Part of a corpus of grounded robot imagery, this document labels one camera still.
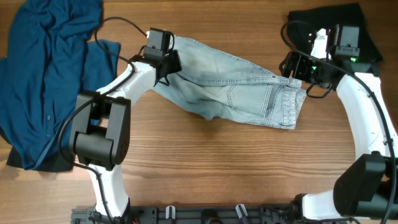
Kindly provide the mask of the light blue denim shorts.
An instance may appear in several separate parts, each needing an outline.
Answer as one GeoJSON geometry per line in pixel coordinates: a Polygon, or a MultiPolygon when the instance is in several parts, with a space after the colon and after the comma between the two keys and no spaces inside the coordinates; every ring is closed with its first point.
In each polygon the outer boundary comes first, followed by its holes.
{"type": "Polygon", "coordinates": [[[205,119],[294,129],[306,97],[302,82],[272,73],[246,59],[177,36],[182,69],[168,75],[169,86],[154,91],[205,119]]]}

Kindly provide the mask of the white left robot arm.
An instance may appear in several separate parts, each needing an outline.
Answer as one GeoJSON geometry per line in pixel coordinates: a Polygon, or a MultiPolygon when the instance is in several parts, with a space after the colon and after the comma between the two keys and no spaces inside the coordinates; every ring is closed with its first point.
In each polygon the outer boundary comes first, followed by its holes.
{"type": "Polygon", "coordinates": [[[96,204],[88,214],[92,223],[130,223],[121,164],[130,144],[131,108],[157,84],[168,86],[167,76],[182,69],[172,32],[151,28],[146,37],[146,45],[121,75],[78,95],[69,120],[68,149],[77,156],[77,166],[89,172],[95,191],[96,204]]]}

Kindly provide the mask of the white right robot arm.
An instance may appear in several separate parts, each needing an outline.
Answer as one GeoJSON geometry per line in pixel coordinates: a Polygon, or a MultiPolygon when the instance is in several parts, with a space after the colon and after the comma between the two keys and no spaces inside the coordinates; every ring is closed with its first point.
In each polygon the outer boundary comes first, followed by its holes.
{"type": "Polygon", "coordinates": [[[331,190],[296,196],[286,215],[309,223],[396,220],[397,133],[384,104],[377,64],[361,54],[359,27],[305,28],[307,50],[292,47],[279,69],[285,77],[336,92],[356,159],[331,190]]]}

